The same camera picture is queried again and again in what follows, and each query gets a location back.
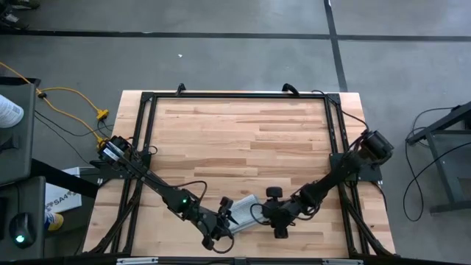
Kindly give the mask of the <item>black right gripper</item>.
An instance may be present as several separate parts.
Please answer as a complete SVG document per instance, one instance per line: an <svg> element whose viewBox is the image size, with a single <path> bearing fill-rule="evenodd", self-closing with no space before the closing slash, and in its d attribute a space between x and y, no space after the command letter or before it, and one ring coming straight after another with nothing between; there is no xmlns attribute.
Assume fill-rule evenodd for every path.
<svg viewBox="0 0 471 265"><path fill-rule="evenodd" d="M266 196L272 199L283 197L283 189L278 186L271 186L266 189ZM298 204L292 201L276 202L272 208L270 222L271 227L275 227L274 236L276 239L287 239L288 229L286 227L294 225L294 220L298 217Z"/></svg>

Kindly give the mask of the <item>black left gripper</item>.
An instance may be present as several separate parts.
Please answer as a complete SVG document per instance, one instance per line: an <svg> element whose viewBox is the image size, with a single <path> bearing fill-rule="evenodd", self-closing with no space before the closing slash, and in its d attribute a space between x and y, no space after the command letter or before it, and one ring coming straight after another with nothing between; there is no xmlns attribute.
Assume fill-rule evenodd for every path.
<svg viewBox="0 0 471 265"><path fill-rule="evenodd" d="M205 249L212 251L214 247L213 239L220 239L223 237L231 237L229 229L230 222L238 224L232 217L231 208L233 201L228 197L222 197L219 207L219 213L207 212L202 215L202 223L205 228L205 236L202 240L202 245Z"/></svg>

